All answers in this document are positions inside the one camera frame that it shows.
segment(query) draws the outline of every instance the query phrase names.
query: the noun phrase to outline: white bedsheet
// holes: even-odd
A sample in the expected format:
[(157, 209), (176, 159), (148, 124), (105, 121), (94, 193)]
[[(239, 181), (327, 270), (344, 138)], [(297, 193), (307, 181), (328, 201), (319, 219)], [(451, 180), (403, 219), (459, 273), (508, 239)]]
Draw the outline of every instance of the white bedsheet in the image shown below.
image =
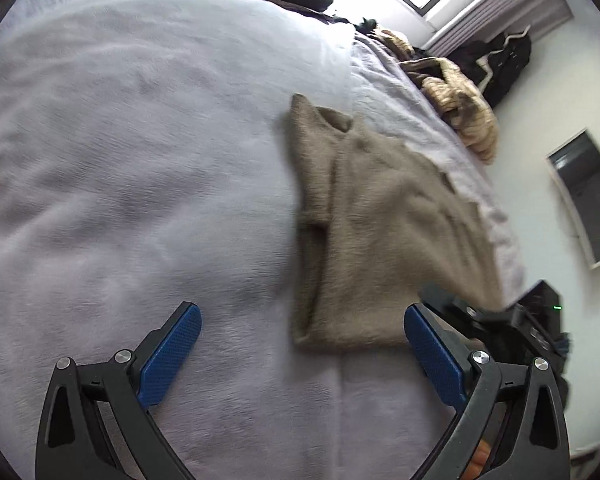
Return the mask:
[(290, 344), (291, 95), (404, 135), (480, 203), (498, 254), (515, 243), (472, 155), (352, 40), (348, 25), (259, 0), (75, 0), (5, 38), (0, 448), (24, 480), (56, 359), (134, 348), (182, 300), (205, 326), (155, 418), (199, 480), (408, 478), (420, 465), (450, 413), (408, 348)]

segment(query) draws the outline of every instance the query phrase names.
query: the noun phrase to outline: black device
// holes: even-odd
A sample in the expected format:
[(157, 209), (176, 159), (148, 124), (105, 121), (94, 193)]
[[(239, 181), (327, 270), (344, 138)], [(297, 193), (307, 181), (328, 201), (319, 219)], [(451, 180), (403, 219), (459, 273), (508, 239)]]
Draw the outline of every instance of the black device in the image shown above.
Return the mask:
[(148, 412), (159, 404), (202, 329), (199, 308), (183, 302), (135, 351), (76, 365), (58, 360), (36, 445), (37, 480), (129, 480), (97, 402), (108, 402), (146, 480), (194, 480)]
[[(459, 479), (498, 402), (506, 404), (506, 413), (480, 478), (567, 480), (563, 409), (569, 389), (562, 372), (569, 345), (560, 332), (562, 307), (555, 291), (539, 282), (498, 313), (474, 308), (435, 285), (425, 286), (420, 299), (405, 312), (405, 334), (456, 416), (411, 480)], [(434, 314), (482, 341), (485, 350), (469, 350)]]
[[(507, 411), (480, 478), (566, 480), (569, 447), (563, 406), (568, 353), (557, 294), (545, 282), (504, 312), (487, 313), (429, 285), (404, 314), (404, 331), (440, 399), (456, 409), (448, 430), (412, 480), (458, 480), (497, 402)], [(472, 351), (435, 315), (485, 350)], [(129, 479), (102, 421), (108, 402), (146, 480), (194, 480), (153, 422), (158, 404), (200, 334), (200, 310), (182, 303), (135, 351), (108, 362), (56, 363), (40, 419), (36, 480)]]
[(547, 156), (589, 266), (600, 265), (600, 150), (584, 130)]

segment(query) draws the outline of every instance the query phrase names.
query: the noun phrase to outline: folded sweater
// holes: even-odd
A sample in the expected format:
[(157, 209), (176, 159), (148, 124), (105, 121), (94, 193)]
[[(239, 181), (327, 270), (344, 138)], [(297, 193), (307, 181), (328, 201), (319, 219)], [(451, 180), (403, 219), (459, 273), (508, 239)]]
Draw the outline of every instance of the folded sweater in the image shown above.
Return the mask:
[(288, 142), (302, 193), (298, 346), (404, 344), (404, 311), (427, 282), (487, 310), (503, 307), (477, 205), (430, 160), (298, 94)]

